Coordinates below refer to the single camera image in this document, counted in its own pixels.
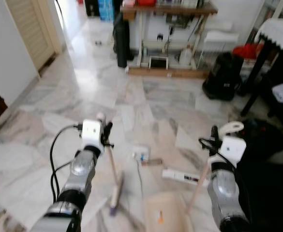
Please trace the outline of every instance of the white tablecloth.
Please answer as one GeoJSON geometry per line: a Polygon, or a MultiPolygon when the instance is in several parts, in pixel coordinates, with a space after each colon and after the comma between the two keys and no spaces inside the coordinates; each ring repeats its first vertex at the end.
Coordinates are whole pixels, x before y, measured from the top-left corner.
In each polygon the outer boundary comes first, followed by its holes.
{"type": "Polygon", "coordinates": [[[267,36],[269,40],[283,50],[283,19],[268,19],[259,29],[256,40],[258,40],[260,34],[267,36]]]}

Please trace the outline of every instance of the broom handle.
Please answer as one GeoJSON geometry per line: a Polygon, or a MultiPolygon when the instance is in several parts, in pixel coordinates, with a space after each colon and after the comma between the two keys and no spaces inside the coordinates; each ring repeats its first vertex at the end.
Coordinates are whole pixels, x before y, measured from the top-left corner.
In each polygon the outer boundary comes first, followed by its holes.
{"type": "Polygon", "coordinates": [[[112,155],[112,151],[111,151],[110,147],[107,147],[107,153],[108,153],[110,163],[111,163],[111,169],[112,169],[112,173],[113,173],[114,182],[115,182],[116,185],[118,185],[118,177],[117,177],[117,172],[116,172],[116,166],[114,165],[113,155],[112,155]]]}
{"type": "Polygon", "coordinates": [[[191,198],[191,200],[190,200],[190,202],[189,202],[189,205],[188,205],[188,207],[186,208],[186,213],[187,213],[187,214],[189,214],[191,208],[194,206],[196,197],[197,197],[197,195],[198,195],[198,193],[199,193],[201,187],[203,186],[203,183],[204,183],[204,180],[205,180],[205,178],[206,178],[206,176],[207,176],[208,170],[209,170],[209,165],[208,165],[208,163],[207,163],[207,164],[205,165],[204,169],[203,169],[203,172],[202,172],[202,174],[201,174],[200,179],[198,180],[197,187],[196,187],[196,189],[195,189],[195,191],[194,191],[194,193],[193,193],[193,196],[192,196],[192,198],[191,198]]]}

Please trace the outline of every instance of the plastic bottle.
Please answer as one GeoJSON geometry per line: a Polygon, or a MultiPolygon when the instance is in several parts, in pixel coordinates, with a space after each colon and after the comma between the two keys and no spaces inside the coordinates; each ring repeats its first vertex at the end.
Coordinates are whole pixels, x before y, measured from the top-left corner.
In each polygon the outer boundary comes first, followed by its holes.
{"type": "Polygon", "coordinates": [[[188,66],[191,63],[191,59],[192,59],[191,46],[187,45],[186,49],[184,49],[180,54],[179,64],[181,66],[188,66]]]}

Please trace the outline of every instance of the wooden door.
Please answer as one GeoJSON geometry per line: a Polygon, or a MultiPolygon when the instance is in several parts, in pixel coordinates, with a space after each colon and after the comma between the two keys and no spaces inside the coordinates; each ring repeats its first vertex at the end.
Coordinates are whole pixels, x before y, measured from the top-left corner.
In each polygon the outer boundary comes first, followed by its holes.
{"type": "Polygon", "coordinates": [[[30,57],[39,70],[54,54],[39,0],[6,0],[30,57]]]}

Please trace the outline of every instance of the power strip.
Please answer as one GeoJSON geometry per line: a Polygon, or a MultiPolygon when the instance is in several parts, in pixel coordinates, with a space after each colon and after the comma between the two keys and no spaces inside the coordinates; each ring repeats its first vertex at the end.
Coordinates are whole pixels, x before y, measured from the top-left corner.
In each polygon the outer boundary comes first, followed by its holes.
{"type": "MultiPolygon", "coordinates": [[[[162,178],[177,180],[191,185],[197,185],[199,177],[199,175],[184,173],[172,169],[163,169],[162,172],[162,178]]],[[[203,186],[207,187],[208,184],[209,180],[205,179],[205,181],[203,182],[203,186]]]]}

